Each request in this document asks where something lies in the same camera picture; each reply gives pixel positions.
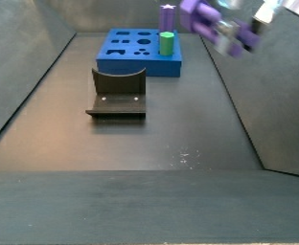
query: green cylinder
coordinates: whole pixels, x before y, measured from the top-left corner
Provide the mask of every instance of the green cylinder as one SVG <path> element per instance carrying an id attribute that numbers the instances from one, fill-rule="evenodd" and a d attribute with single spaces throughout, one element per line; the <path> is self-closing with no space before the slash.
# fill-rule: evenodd
<path id="1" fill-rule="evenodd" d="M 171 32 L 160 33 L 160 55 L 172 56 L 175 34 Z"/>

